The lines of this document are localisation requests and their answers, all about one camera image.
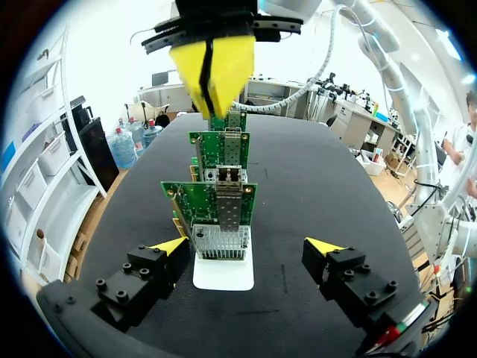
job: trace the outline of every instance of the white storage bin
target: white storage bin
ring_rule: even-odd
[[[366,169],[370,165],[370,160],[367,158],[367,155],[360,154],[357,156],[356,160],[361,164],[361,166]]]
[[[61,132],[41,153],[39,161],[45,175],[56,175],[68,158],[65,132]]]
[[[36,95],[27,109],[30,123],[41,123],[63,106],[63,93],[61,85],[45,89]]]
[[[58,279],[58,274],[60,273],[61,256],[53,250],[46,238],[44,240],[45,246],[43,247],[38,273],[46,277],[48,282],[53,282]]]
[[[364,167],[364,170],[366,170],[366,173],[368,173],[369,175],[378,176],[386,168],[386,163],[382,159],[382,157],[379,157],[378,163],[374,163],[372,161],[373,153],[371,153],[370,151],[361,151],[361,153],[365,154],[365,156],[369,160],[369,163],[367,163],[367,166]]]
[[[23,235],[27,227],[27,221],[20,212],[15,202],[15,197],[8,199],[7,207],[5,208],[4,229],[8,240],[19,253],[22,248]]]
[[[18,192],[31,209],[35,209],[46,190],[45,178],[38,166],[38,159],[29,168],[18,185]]]

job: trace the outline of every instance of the cable hose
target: cable hose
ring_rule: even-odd
[[[301,87],[293,95],[290,95],[289,97],[283,99],[282,101],[274,103],[274,104],[269,104],[269,105],[266,105],[266,106],[250,106],[248,104],[242,104],[242,103],[238,103],[238,102],[234,101],[234,102],[232,102],[233,106],[235,108],[238,108],[238,109],[241,109],[241,110],[249,110],[249,111],[252,111],[252,112],[269,112],[269,111],[272,111],[272,110],[276,110],[277,108],[285,107],[288,104],[290,104],[291,102],[296,101],[299,97],[301,97],[305,93],[307,93],[308,90],[310,88],[312,88],[312,86],[320,79],[324,70],[328,66],[328,62],[331,58],[331,53],[332,53],[333,48],[335,46],[335,29],[336,29],[336,22],[338,21],[338,14],[342,10],[347,10],[347,11],[350,12],[350,15],[354,18],[354,20],[356,21],[356,23],[359,26],[359,29],[361,30],[361,33],[364,37],[364,42],[366,43],[366,46],[370,49],[370,52],[373,54],[373,56],[376,59],[376,55],[374,54],[373,51],[371,51],[370,43],[368,42],[368,40],[365,36],[363,26],[362,26],[361,22],[359,21],[357,15],[348,6],[338,5],[333,10],[333,15],[332,15],[332,18],[331,18],[331,31],[329,33],[329,45],[328,45],[328,51],[326,53],[325,60],[324,60],[323,64],[321,65],[320,69],[318,70],[317,74],[314,77],[310,78],[308,80],[308,82],[306,82],[305,86]]]

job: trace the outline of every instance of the black table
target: black table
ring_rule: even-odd
[[[417,288],[404,240],[378,190],[328,128],[275,116],[247,119],[248,177],[259,184],[255,286],[196,289],[191,260],[170,298],[128,334],[185,357],[352,357],[364,332],[320,295],[301,264],[303,240],[353,245],[383,277]],[[138,244],[179,237],[159,182],[190,180],[195,147],[187,132],[206,127],[199,113],[178,117],[129,171],[89,244],[80,276],[89,288],[120,269]]]

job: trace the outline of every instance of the white shirt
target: white shirt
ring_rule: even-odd
[[[455,165],[454,161],[449,155],[442,166],[442,169],[439,173],[440,183],[443,186],[448,186],[449,189],[452,189],[457,182],[471,148],[467,141],[467,134],[473,135],[472,128],[469,125],[461,123],[460,125],[455,126],[455,128],[450,130],[446,135],[446,139],[452,143],[452,147],[454,147],[457,152],[464,154],[464,159],[459,163],[458,166]]]

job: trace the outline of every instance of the computer monitor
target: computer monitor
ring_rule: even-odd
[[[167,84],[169,82],[169,72],[159,72],[152,74],[152,85],[160,86],[161,84]]]

